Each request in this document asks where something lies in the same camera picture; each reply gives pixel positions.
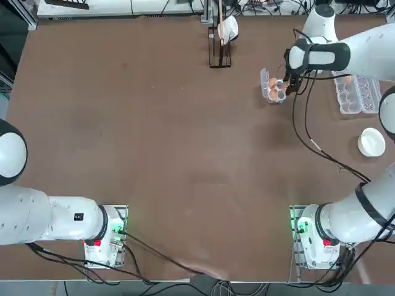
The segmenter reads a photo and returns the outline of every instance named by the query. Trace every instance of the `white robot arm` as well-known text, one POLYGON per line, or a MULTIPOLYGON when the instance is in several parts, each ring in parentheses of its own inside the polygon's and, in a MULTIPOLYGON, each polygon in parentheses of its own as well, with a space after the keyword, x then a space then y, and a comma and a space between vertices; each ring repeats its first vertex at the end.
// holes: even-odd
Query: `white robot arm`
MULTIPOLYGON (((303 28, 303 35, 286 52, 285 80, 306 70, 329 70, 383 81, 395 81, 395 23, 387 23, 338 41, 335 12, 329 5, 318 5, 303 28)), ((380 102, 380 121, 395 141, 395 87, 387 90, 380 102)))
POLYGON ((98 205, 84 197, 47 196, 10 185, 26 163, 27 145, 21 132, 0 120, 0 245, 84 240, 87 260, 115 267, 124 239, 117 231, 125 230, 126 206, 98 205))
MULTIPOLYGON (((308 16, 302 35, 286 51, 289 94, 308 70, 329 70, 395 81, 395 23, 389 23, 338 41, 335 13, 319 5, 308 16)), ((380 101, 379 117, 387 135, 395 141, 395 86, 380 101)), ((305 250, 307 267, 328 269, 339 254, 339 243, 372 240, 395 212, 395 164, 377 180, 360 184, 345 199, 308 205, 296 229, 305 250)), ((381 237, 392 235, 395 223, 381 237)))

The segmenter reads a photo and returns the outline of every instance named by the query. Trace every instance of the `brown egg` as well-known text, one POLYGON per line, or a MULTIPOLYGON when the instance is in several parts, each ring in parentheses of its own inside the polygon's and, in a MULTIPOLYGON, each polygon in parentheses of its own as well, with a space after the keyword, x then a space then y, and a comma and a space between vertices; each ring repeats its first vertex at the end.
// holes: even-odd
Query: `brown egg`
POLYGON ((269 92, 269 98, 272 100, 272 101, 277 101, 277 90, 276 89, 272 89, 270 92, 269 92))
POLYGON ((274 88, 276 86, 276 83, 277 83, 277 79, 276 78, 269 79, 269 83, 268 83, 269 88, 274 88))
POLYGON ((345 76, 345 77, 343 77, 343 83, 344 84, 352 83, 352 76, 345 76))
POLYGON ((281 86, 281 90, 285 93, 286 88, 289 86, 289 81, 285 81, 281 86))

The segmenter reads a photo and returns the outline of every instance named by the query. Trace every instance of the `metal bracket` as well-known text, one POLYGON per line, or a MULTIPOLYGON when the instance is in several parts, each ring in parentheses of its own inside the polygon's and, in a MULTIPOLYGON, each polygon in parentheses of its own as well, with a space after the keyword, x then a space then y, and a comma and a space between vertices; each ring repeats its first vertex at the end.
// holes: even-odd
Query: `metal bracket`
POLYGON ((30 13, 29 10, 22 4, 21 0, 8 0, 11 5, 16 9, 16 11, 19 13, 21 18, 24 19, 24 21, 28 25, 29 30, 35 30, 37 28, 37 19, 30 13))
POLYGON ((211 25, 214 21, 214 13, 212 11, 211 0, 203 0, 204 9, 201 15, 201 22, 207 25, 211 25))

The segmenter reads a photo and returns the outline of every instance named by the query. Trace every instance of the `white object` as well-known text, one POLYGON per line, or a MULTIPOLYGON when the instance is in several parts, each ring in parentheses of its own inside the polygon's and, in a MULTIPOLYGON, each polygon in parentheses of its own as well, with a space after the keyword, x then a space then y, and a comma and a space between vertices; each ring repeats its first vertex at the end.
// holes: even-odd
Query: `white object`
MULTIPOLYGON (((362 189, 374 209, 383 218, 389 219, 395 209, 395 164, 362 189)), ((369 241, 381 230, 381 226, 365 211, 355 192, 343 200, 325 205, 320 221, 324 231, 341 242, 369 241)), ((388 231, 385 230, 382 237, 387 235, 388 231)))
MULTIPOLYGON (((309 65, 316 67, 328 65, 333 61, 334 54, 325 51, 325 48, 328 48, 329 44, 332 46, 333 44, 343 43, 350 52, 349 59, 343 61, 344 68, 326 68, 325 70, 342 71, 350 75, 365 76, 377 80, 395 81, 395 71, 393 71, 395 68, 395 39, 393 38, 395 23, 387 23, 336 42, 334 16, 321 17, 317 15, 320 6, 322 5, 314 7, 312 13, 308 16, 303 33, 311 39, 317 37, 321 37, 321 39, 313 40, 316 45, 313 47, 314 50, 310 49, 309 52, 293 46, 288 57, 291 68, 297 69, 300 67, 306 54, 308 55, 309 65)), ((342 60, 346 57, 342 51, 339 51, 337 58, 342 60)))
POLYGON ((380 120, 384 128, 395 134, 395 93, 389 94, 383 100, 380 108, 380 120))
POLYGON ((94 200, 84 197, 49 197, 30 188, 3 186, 0 187, 0 245, 92 240, 103 232, 100 245, 85 244, 85 258, 115 267, 123 237, 116 231, 125 229, 116 207, 104 205, 102 211, 94 200))
POLYGON ((377 157, 385 151, 385 139, 375 128, 367 128, 358 138, 358 148, 366 157, 377 157))
POLYGON ((309 14, 302 32, 310 38, 323 36, 326 38, 325 43, 337 42, 338 37, 335 32, 335 12, 333 11, 333 13, 331 13, 328 11, 325 13, 327 16, 324 17, 317 13, 316 7, 317 6, 315 6, 309 14))
POLYGON ((340 244, 325 245, 318 235, 315 212, 318 205, 308 205, 297 221, 308 269, 329 269, 339 257, 340 244))
MULTIPOLYGON (((339 75, 338 72, 333 72, 333 75, 339 75)), ((345 83, 344 78, 335 78, 336 95, 340 105, 340 112, 342 114, 358 114, 362 107, 358 100, 358 93, 356 89, 356 79, 353 76, 351 83, 345 83)))
POLYGON ((0 136, 0 175, 6 178, 17 176, 25 167, 27 147, 15 133, 0 136))
MULTIPOLYGON (((124 230, 125 223, 121 219, 115 205, 104 205, 108 216, 108 230, 101 239, 100 245, 84 244, 85 259, 95 261, 109 266, 115 266, 119 250, 122 249, 122 239, 124 235, 117 233, 117 230, 124 230)), ((89 268, 105 268, 101 265, 88 263, 89 268)))
MULTIPOLYGON (((190 14, 189 3, 179 3, 177 0, 87 0, 89 10, 46 4, 39 0, 37 16, 39 18, 67 17, 102 17, 120 15, 160 14, 166 5, 164 14, 190 14)), ((192 1, 193 11, 202 12, 200 1, 192 1)))
MULTIPOLYGON (((222 21, 223 43, 227 44, 239 35, 239 26, 234 16, 230 16, 222 21)), ((221 38, 221 26, 218 25, 218 35, 221 38)))

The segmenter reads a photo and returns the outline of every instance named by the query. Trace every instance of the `cable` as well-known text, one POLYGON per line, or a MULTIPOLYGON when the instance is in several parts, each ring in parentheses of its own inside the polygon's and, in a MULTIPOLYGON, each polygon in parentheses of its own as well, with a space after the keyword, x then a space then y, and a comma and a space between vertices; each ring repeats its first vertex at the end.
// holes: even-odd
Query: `cable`
POLYGON ((192 0, 189 0, 188 3, 191 8, 192 14, 195 15, 195 10, 193 10, 193 7, 192 7, 192 0))
POLYGON ((307 89, 307 87, 308 87, 308 85, 309 85, 309 82, 310 82, 310 79, 307 79, 306 85, 304 86, 304 89, 298 94, 298 96, 304 94, 304 92, 306 91, 306 89, 307 89))
POLYGON ((382 233, 384 231, 386 231, 387 227, 389 225, 391 225, 391 223, 395 220, 395 213, 390 217, 390 219, 387 221, 387 223, 384 224, 384 226, 381 228, 381 230, 378 232, 378 234, 376 235, 376 237, 370 241, 370 243, 367 245, 366 248, 364 248, 364 250, 362 251, 361 254, 359 254, 359 256, 357 257, 357 259, 354 260, 354 262, 352 263, 351 267, 349 268, 349 270, 347 271, 347 273, 344 275, 344 277, 346 277, 350 270, 357 264, 357 262, 362 258, 363 255, 365 255, 366 252, 369 251, 369 249, 372 247, 372 245, 375 244, 375 242, 377 242, 377 240, 380 238, 380 236, 382 235, 382 233))
POLYGON ((67 292, 67 286, 66 286, 66 282, 63 282, 63 286, 64 286, 64 294, 66 294, 66 296, 69 296, 69 293, 67 292))
POLYGON ((239 1, 237 2, 237 5, 235 5, 235 6, 233 7, 233 9, 232 9, 232 11, 230 12, 229 15, 232 15, 232 13, 235 11, 235 9, 236 9, 237 7, 239 7, 240 2, 241 2, 241 0, 239 0, 239 1))
POLYGON ((304 36, 307 40, 309 40, 310 43, 313 43, 313 41, 310 39, 310 37, 308 37, 308 36, 307 36, 305 33, 303 33, 302 31, 300 31, 300 30, 298 30, 298 29, 295 29, 295 28, 293 28, 292 31, 293 31, 293 33, 294 33, 295 39, 296 39, 296 34, 295 34, 295 32, 298 32, 300 35, 304 36))
POLYGON ((187 266, 184 266, 184 265, 182 265, 181 263, 175 261, 173 258, 170 258, 169 256, 166 256, 166 255, 160 253, 158 250, 152 248, 151 246, 149 246, 149 245, 147 245, 145 242, 143 242, 141 239, 138 239, 137 237, 132 236, 131 234, 127 233, 126 231, 118 231, 118 233, 119 233, 119 234, 124 234, 124 235, 126 235, 126 236, 128 236, 128 237, 134 239, 135 241, 139 242, 140 244, 142 244, 143 246, 145 246, 145 247, 148 248, 149 250, 151 250, 151 251, 153 251, 154 253, 156 253, 158 256, 162 257, 163 259, 166 259, 167 261, 172 262, 174 265, 177 265, 177 266, 180 267, 180 268, 183 268, 183 269, 185 269, 185 270, 187 270, 187 271, 189 271, 189 272, 191 272, 191 273, 194 273, 194 274, 204 274, 204 273, 202 273, 202 272, 200 272, 200 271, 196 271, 196 270, 194 270, 194 269, 192 269, 192 268, 189 268, 189 267, 187 267, 187 266))
POLYGON ((131 17, 135 17, 135 13, 133 12, 133 0, 130 0, 130 9, 131 9, 131 17))
POLYGON ((280 7, 278 6, 278 4, 277 4, 276 0, 273 0, 273 2, 274 2, 274 4, 275 4, 275 5, 276 5, 276 7, 277 7, 277 11, 278 11, 278 13, 281 15, 281 9, 280 9, 280 7))
POLYGON ((140 275, 138 275, 136 273, 132 273, 130 271, 125 271, 125 270, 122 270, 122 269, 119 269, 119 268, 116 268, 116 267, 108 266, 108 265, 102 264, 100 262, 95 262, 95 261, 85 260, 85 259, 70 258, 70 257, 67 257, 67 256, 59 255, 59 254, 56 254, 56 253, 49 252, 49 251, 45 250, 44 248, 42 248, 42 247, 40 247, 39 245, 36 245, 36 244, 34 244, 34 248, 35 248, 35 250, 37 252, 44 253, 44 254, 50 255, 50 256, 54 256, 54 257, 57 257, 59 259, 64 259, 64 260, 74 261, 74 262, 80 262, 80 263, 91 263, 91 264, 94 264, 94 265, 99 265, 99 266, 103 266, 103 267, 109 268, 111 270, 118 271, 120 273, 129 274, 129 275, 134 276, 136 278, 139 278, 141 280, 149 281, 145 277, 142 277, 142 276, 140 276, 140 275))
POLYGON ((259 287, 255 291, 248 293, 248 294, 242 294, 242 293, 236 293, 228 281, 219 280, 211 288, 210 295, 215 296, 215 291, 217 290, 217 287, 219 286, 220 295, 222 295, 222 289, 225 289, 228 292, 228 294, 231 294, 232 296, 256 296, 256 295, 259 295, 260 293, 262 293, 263 290, 267 287, 267 285, 268 284, 259 284, 259 287))
POLYGON ((154 295, 157 295, 159 293, 162 293, 163 291, 166 291, 166 290, 172 289, 174 287, 178 287, 178 286, 188 286, 188 287, 193 288, 196 292, 199 292, 201 295, 208 296, 206 293, 204 293, 203 291, 199 290, 197 287, 195 287, 195 286, 193 286, 191 284, 184 283, 184 282, 178 283, 178 284, 174 284, 174 285, 171 285, 171 286, 168 286, 168 287, 164 287, 163 289, 158 290, 157 292, 154 292, 154 293, 151 293, 151 294, 146 294, 145 296, 154 296, 154 295))
POLYGON ((61 258, 57 257, 57 256, 55 256, 55 257, 56 257, 56 258, 59 258, 61 261, 60 261, 60 260, 56 260, 56 259, 52 259, 52 258, 48 258, 48 257, 44 256, 43 254, 40 254, 40 253, 35 249, 36 244, 34 244, 34 243, 32 243, 32 244, 27 244, 27 246, 30 248, 30 250, 33 251, 33 253, 35 253, 37 256, 41 257, 42 259, 45 259, 45 260, 51 261, 51 262, 56 262, 56 263, 65 264, 65 265, 71 266, 72 268, 74 268, 75 270, 77 270, 80 274, 82 274, 85 278, 87 278, 88 281, 90 281, 90 282, 92 282, 92 283, 95 283, 95 284, 106 284, 106 285, 108 285, 108 286, 117 286, 117 285, 120 284, 120 282, 118 282, 118 283, 111 283, 111 282, 105 281, 103 278, 101 278, 101 277, 97 274, 97 272, 95 272, 95 271, 93 271, 92 269, 90 269, 90 268, 88 268, 88 267, 85 267, 85 266, 83 266, 83 265, 79 265, 79 264, 76 264, 76 263, 70 263, 70 262, 68 262, 68 261, 66 261, 66 260, 64 260, 64 259, 61 259, 61 258), (78 266, 78 267, 80 267, 80 268, 82 268, 82 269, 85 269, 85 270, 87 270, 87 271, 92 272, 100 281, 94 280, 92 277, 90 277, 89 275, 87 275, 86 273, 84 273, 82 270, 79 270, 76 266, 78 266))
MULTIPOLYGON (((140 268, 138 267, 137 259, 136 259, 135 254, 132 252, 132 250, 131 250, 127 245, 123 245, 123 247, 124 247, 124 248, 126 249, 126 251, 130 254, 131 259, 133 260, 133 264, 134 264, 134 266, 135 266, 135 269, 136 269, 137 274, 143 278, 143 275, 141 274, 140 268)), ((143 280, 143 282, 144 282, 146 285, 153 285, 153 284, 154 284, 154 283, 151 282, 151 281, 145 281, 145 280, 143 280)))
POLYGON ((329 76, 329 77, 317 77, 315 80, 332 80, 332 79, 347 77, 347 76, 350 76, 350 74, 341 74, 341 75, 329 76))
POLYGON ((340 162, 339 160, 335 159, 334 157, 332 157, 331 155, 329 155, 328 153, 326 153, 326 152, 325 152, 324 150, 322 150, 322 149, 320 148, 320 146, 318 146, 318 144, 312 139, 312 137, 311 137, 311 135, 310 135, 310 133, 309 133, 309 130, 308 130, 308 128, 307 128, 307 109, 308 109, 308 106, 309 106, 311 91, 312 91, 312 89, 313 89, 313 86, 314 86, 314 83, 315 83, 315 80, 316 80, 316 79, 317 79, 317 72, 315 72, 315 76, 314 76, 314 78, 313 78, 312 85, 311 85, 311 87, 310 87, 310 89, 309 89, 309 93, 307 94, 306 107, 305 107, 305 111, 304 111, 304 128, 305 128, 307 137, 309 138, 310 142, 312 142, 313 145, 314 145, 324 156, 327 157, 327 159, 329 159, 329 160, 335 162, 336 164, 340 165, 341 167, 343 167, 344 169, 346 169, 347 171, 349 171, 350 173, 352 173, 354 176, 356 176, 356 177, 358 177, 359 179, 361 179, 363 183, 368 183, 368 182, 370 182, 371 180, 370 180, 368 177, 366 177, 364 174, 362 174, 361 172, 357 171, 357 170, 354 169, 354 168, 351 168, 351 167, 348 166, 348 165, 345 165, 344 163, 340 162))
POLYGON ((165 4, 165 6, 163 7, 163 9, 162 9, 162 12, 160 13, 160 15, 163 15, 163 13, 164 13, 164 11, 165 11, 165 9, 166 9, 166 7, 167 7, 167 4, 170 2, 170 0, 167 0, 167 2, 166 2, 166 4, 165 4))
POLYGON ((304 12, 305 12, 306 14, 308 14, 307 9, 303 6, 302 1, 300 1, 300 2, 297 2, 296 0, 290 0, 290 1, 295 2, 296 4, 299 4, 299 8, 298 8, 296 14, 299 14, 299 9, 300 9, 300 8, 303 8, 303 9, 304 9, 304 12))
POLYGON ((323 290, 323 289, 319 288, 318 286, 316 288, 324 293, 333 293, 333 292, 336 292, 337 290, 339 290, 342 284, 343 284, 343 282, 340 282, 340 284, 336 288, 334 288, 333 290, 330 290, 330 291, 323 290))
POLYGON ((264 295, 264 296, 267 296, 267 293, 269 292, 270 285, 271 285, 271 284, 267 284, 267 288, 266 288, 266 291, 265 291, 265 295, 264 295))
MULTIPOLYGON (((312 89, 313 85, 314 85, 314 81, 313 81, 313 83, 312 83, 312 86, 310 87, 309 93, 311 93, 311 89, 312 89)), ((292 107, 292 126, 293 126, 293 129, 294 129, 295 135, 296 135, 297 138, 300 140, 300 142, 303 144, 303 146, 305 146, 307 149, 309 149, 309 150, 310 150, 311 152, 313 152, 314 154, 316 154, 316 155, 318 155, 318 156, 320 156, 320 157, 322 157, 322 158, 324 158, 324 159, 327 159, 327 160, 329 160, 329 161, 331 161, 331 162, 335 162, 335 163, 337 163, 338 165, 341 165, 343 168, 349 170, 353 175, 355 175, 356 177, 362 179, 363 177, 361 178, 361 176, 359 176, 359 174, 361 174, 362 176, 364 176, 362 173, 359 173, 359 172, 355 171, 355 169, 350 168, 349 166, 347 166, 347 165, 345 165, 345 164, 339 162, 338 160, 336 160, 335 158, 331 157, 331 156, 328 155, 328 154, 326 154, 326 155, 324 154, 324 155, 323 155, 322 153, 320 153, 320 152, 322 152, 321 148, 320 148, 315 142, 313 142, 312 139, 310 139, 310 141, 312 141, 313 144, 315 144, 316 148, 318 148, 318 149, 320 150, 320 152, 318 152, 318 151, 314 150, 313 148, 311 148, 311 147, 301 138, 299 132, 298 132, 297 129, 296 129, 296 124, 295 124, 295 105, 296 105, 297 96, 298 96, 298 93, 297 93, 297 91, 296 91, 295 96, 294 96, 293 107, 292 107)), ((366 183, 368 180, 369 180, 369 179, 366 177, 366 179, 363 179, 362 181, 363 181, 364 183, 366 183)))
POLYGON ((339 14, 342 14, 344 11, 346 11, 346 9, 349 7, 349 3, 347 3, 347 5, 345 6, 345 8, 339 13, 339 14))

